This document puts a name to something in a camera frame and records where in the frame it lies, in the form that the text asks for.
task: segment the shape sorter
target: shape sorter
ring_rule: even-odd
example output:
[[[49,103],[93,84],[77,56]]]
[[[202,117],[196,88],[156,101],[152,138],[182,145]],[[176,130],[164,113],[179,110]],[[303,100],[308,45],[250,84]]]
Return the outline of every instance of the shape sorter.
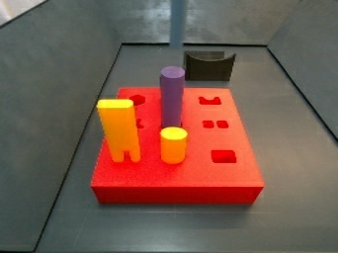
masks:
[[[113,162],[103,139],[91,188],[100,204],[251,204],[264,188],[228,89],[184,88],[184,160],[160,159],[160,88],[123,88],[136,110],[141,160]]]

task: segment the toy block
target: toy block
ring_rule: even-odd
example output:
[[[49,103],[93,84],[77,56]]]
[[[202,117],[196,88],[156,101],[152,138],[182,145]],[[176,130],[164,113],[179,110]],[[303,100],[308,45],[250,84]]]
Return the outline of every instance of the toy block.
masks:
[[[224,51],[186,51],[186,80],[230,81],[235,58],[235,53],[224,57]]]
[[[176,66],[166,67],[160,77],[163,128],[180,127],[183,86],[184,70]]]
[[[183,161],[186,152],[187,131],[180,127],[167,127],[162,135],[162,160],[175,164]]]
[[[128,151],[131,160],[133,162],[140,161],[141,154],[133,101],[129,99],[99,100],[96,108],[112,160],[123,162],[124,152]]]
[[[230,90],[184,88],[182,128],[188,137],[176,164],[162,160],[160,88],[124,88],[117,98],[136,95],[145,98],[135,107],[143,159],[115,162],[104,138],[91,180],[99,203],[250,205],[264,181]],[[200,105],[199,97],[218,97],[220,103]],[[206,121],[214,127],[204,127]]]

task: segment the yellow cylinder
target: yellow cylinder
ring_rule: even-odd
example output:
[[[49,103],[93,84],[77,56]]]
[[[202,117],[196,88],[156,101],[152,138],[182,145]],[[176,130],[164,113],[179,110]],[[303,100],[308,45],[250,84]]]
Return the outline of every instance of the yellow cylinder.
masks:
[[[166,127],[162,130],[162,160],[175,164],[183,161],[186,153],[187,131],[180,127]]]

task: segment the purple cylinder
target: purple cylinder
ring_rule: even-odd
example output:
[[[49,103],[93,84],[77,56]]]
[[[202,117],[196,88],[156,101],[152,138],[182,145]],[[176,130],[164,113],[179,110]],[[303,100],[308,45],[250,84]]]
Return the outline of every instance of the purple cylinder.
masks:
[[[168,66],[162,70],[160,87],[163,127],[180,127],[184,87],[184,70],[180,67]]]

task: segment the cylinder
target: cylinder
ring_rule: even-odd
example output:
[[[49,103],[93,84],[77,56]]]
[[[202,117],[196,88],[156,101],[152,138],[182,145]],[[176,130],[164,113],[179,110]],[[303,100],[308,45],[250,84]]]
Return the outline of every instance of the cylinder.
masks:
[[[171,0],[170,15],[170,47],[182,47],[184,38],[187,1]]]
[[[167,127],[162,135],[162,160],[176,164],[183,161],[186,154],[187,131],[180,127]]]
[[[162,70],[162,127],[180,127],[184,70],[168,66]]]

